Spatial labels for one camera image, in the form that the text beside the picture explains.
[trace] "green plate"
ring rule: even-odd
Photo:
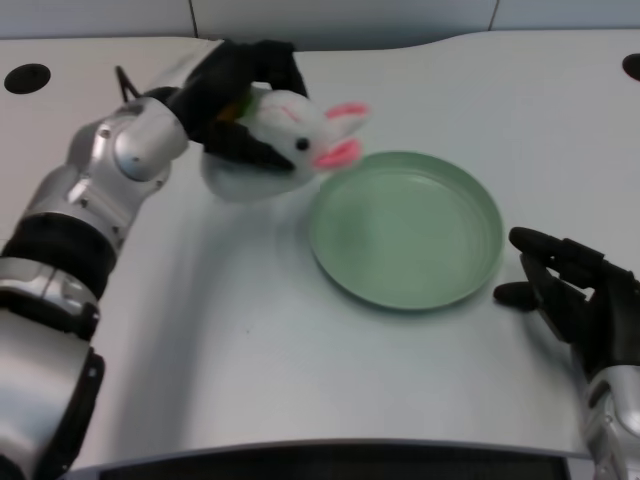
[[[399,309],[448,305],[480,288],[504,245],[495,202],[464,170],[429,155],[384,152],[327,180],[311,245],[339,285]]]

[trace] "pink bunny ear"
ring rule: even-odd
[[[334,140],[348,137],[369,118],[371,109],[365,103],[347,102],[330,109],[325,116],[329,120]]]
[[[313,166],[318,169],[331,170],[351,165],[362,156],[362,145],[355,138],[342,142],[332,148],[329,153],[316,158]]]

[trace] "pink inner ear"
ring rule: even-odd
[[[342,115],[369,115],[369,106],[359,102],[343,103],[329,109],[325,115],[327,118],[341,117]]]
[[[355,138],[342,142],[329,153],[316,158],[313,166],[325,170],[350,165],[362,156],[362,146]]]

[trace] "table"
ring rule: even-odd
[[[0,42],[4,72],[52,80],[0,92],[0,238],[75,130],[198,49],[184,38]],[[507,227],[571,237],[640,271],[638,31],[490,32],[388,51],[298,54],[312,98],[369,102],[367,151],[419,150],[476,176]],[[523,279],[507,247],[486,288],[425,314],[331,286],[306,243],[309,185],[225,205],[193,146],[144,205],[102,301],[107,375],[76,467],[248,442],[389,438],[584,456],[567,348],[496,306]]]

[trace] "stuffed bunny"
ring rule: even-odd
[[[295,165],[290,174],[274,174],[205,155],[203,177],[221,198],[251,202],[294,190],[316,173],[347,167],[362,155],[348,137],[369,116],[362,103],[344,103],[322,113],[311,101],[287,90],[254,89],[253,101],[237,120],[257,140],[268,143]]]

